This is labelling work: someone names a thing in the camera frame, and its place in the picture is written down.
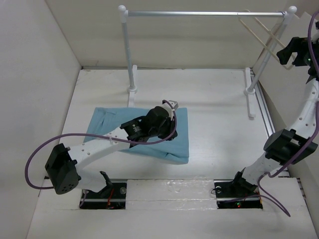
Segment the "cream plastic hanger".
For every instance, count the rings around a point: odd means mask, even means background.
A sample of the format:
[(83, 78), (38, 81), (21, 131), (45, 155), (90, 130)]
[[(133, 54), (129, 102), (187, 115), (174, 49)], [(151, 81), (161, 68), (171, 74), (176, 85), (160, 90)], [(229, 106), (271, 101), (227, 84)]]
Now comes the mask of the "cream plastic hanger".
[[(297, 8), (295, 6), (290, 6), (287, 11), (278, 11), (278, 12), (251, 12), (250, 10), (246, 9), (242, 13), (237, 13), (236, 16), (239, 20), (239, 22), (245, 27), (246, 30), (262, 45), (264, 50), (266, 50), (270, 55), (278, 62), (280, 63), (279, 57), (274, 53), (273, 50), (270, 49), (270, 44), (275, 43), (275, 47), (277, 45), (281, 46), (282, 49), (286, 47), (285, 44), (283, 44), (280, 41), (279, 36), (279, 29), (280, 27), (287, 27), (290, 24), (290, 21), (292, 20), (293, 16), (297, 12)], [(266, 43), (264, 43), (257, 35), (256, 33), (242, 20), (242, 17), (252, 17), (254, 21), (268, 34), (269, 39)], [(276, 17), (276, 18), (282, 18), (283, 20), (280, 22), (278, 28), (276, 30), (269, 29), (266, 27), (259, 19), (258, 17)]]

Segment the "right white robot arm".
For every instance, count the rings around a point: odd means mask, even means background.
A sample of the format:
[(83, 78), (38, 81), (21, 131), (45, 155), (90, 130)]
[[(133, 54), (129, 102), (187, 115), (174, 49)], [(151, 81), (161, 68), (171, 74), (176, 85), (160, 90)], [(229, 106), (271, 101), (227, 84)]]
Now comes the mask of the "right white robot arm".
[(292, 65), (309, 66), (305, 94), (295, 122), (286, 129), (273, 133), (264, 145), (264, 153), (252, 165), (237, 172), (227, 189), (236, 196), (253, 193), (261, 177), (273, 170), (281, 173), (313, 154), (318, 145), (313, 142), (319, 132), (319, 39), (293, 37), (277, 52), (281, 65), (286, 65), (292, 54)]

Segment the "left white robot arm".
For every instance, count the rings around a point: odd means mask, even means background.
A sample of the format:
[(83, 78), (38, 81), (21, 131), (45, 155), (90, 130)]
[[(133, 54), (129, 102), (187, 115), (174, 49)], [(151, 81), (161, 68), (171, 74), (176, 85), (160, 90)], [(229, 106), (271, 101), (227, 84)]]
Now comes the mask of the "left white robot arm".
[(117, 151), (151, 145), (149, 139), (154, 137), (159, 138), (158, 143), (173, 140), (177, 137), (177, 108), (177, 102), (163, 101), (145, 116), (125, 122), (105, 135), (92, 135), (91, 141), (72, 147), (56, 145), (45, 165), (55, 193), (63, 195), (80, 188), (108, 198), (114, 186), (107, 173), (93, 173), (86, 166)]

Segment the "white clothes rack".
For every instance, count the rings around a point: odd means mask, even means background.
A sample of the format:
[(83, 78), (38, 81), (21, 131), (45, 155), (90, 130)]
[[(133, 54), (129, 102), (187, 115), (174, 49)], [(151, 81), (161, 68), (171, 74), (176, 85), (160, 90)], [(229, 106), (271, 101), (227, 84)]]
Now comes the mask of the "white clothes rack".
[[(286, 11), (279, 12), (250, 12), (250, 11), (129, 11), (126, 9), (124, 5), (118, 6), (118, 12), (120, 16), (120, 22), (122, 26), (122, 33), (124, 39), (124, 48), (127, 62), (127, 71), (129, 77), (129, 99), (128, 99), (128, 107), (135, 106), (135, 94), (137, 92), (137, 86), (135, 84), (135, 79), (137, 78), (137, 65), (132, 64), (131, 60), (131, 51), (129, 46), (129, 35), (128, 35), (128, 27), (127, 20), (129, 17), (182, 17), (182, 16), (204, 16), (204, 17), (213, 17), (213, 16), (224, 16), (224, 17), (236, 17), (241, 22), (241, 24), (255, 37), (255, 39), (263, 46), (263, 49), (267, 51), (267, 54), (261, 64), (260, 69), (257, 72), (256, 79), (252, 80), (249, 74), (249, 70), (245, 69), (245, 83), (246, 88), (244, 90), (244, 95), (247, 100), (247, 110), (248, 117), (254, 119), (256, 117), (255, 111), (255, 100), (254, 97), (256, 95), (255, 86), (257, 85), (260, 75), (264, 71), (269, 59), (271, 56), (276, 57), (274, 55), (273, 50), (277, 45), (284, 46), (280, 41), (281, 36), (286, 30), (287, 26), (291, 23), (293, 16), (297, 13), (296, 6), (290, 6)], [(267, 46), (255, 33), (252, 29), (250, 29), (242, 20), (243, 17), (251, 17), (253, 18), (270, 36), (273, 43), (271, 46)], [(277, 31), (272, 32), (268, 29), (258, 18), (259, 17), (275, 17), (282, 18), (282, 22), (279, 25)]]

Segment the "aluminium rail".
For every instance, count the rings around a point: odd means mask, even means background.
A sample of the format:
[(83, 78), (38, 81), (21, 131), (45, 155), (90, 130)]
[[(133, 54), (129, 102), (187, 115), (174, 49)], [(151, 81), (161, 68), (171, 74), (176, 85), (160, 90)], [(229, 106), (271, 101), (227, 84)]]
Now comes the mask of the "aluminium rail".
[(275, 128), (274, 128), (273, 121), (266, 103), (266, 99), (263, 94), (261, 84), (259, 82), (255, 86), (255, 95), (256, 95), (258, 107), (263, 119), (265, 131), (266, 131), (267, 137), (269, 137), (275, 132)]

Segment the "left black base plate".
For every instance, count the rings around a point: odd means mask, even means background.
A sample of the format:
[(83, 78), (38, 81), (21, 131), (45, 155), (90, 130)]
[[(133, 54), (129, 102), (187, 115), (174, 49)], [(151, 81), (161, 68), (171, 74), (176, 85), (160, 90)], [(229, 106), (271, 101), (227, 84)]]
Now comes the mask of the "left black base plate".
[(113, 189), (101, 196), (90, 190), (83, 191), (79, 208), (83, 210), (124, 210), (126, 208), (127, 180), (113, 181)]

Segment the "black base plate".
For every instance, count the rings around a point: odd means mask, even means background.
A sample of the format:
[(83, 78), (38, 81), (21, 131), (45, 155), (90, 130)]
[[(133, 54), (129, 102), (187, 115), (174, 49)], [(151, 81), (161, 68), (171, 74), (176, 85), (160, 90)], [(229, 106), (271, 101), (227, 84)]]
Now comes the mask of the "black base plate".
[(126, 208), (127, 180), (113, 181), (113, 189), (101, 196), (90, 190), (83, 191), (79, 208), (83, 210), (124, 210)]
[(234, 187), (231, 180), (214, 180), (211, 194), (216, 197), (218, 209), (262, 209), (258, 192)]

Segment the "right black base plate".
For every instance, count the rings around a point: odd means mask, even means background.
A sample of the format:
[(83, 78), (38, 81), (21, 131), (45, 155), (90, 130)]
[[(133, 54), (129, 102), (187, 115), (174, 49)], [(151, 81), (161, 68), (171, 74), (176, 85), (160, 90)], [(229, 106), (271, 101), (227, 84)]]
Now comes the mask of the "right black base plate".
[(262, 209), (258, 192), (234, 187), (231, 180), (214, 180), (211, 194), (216, 197), (218, 209)]

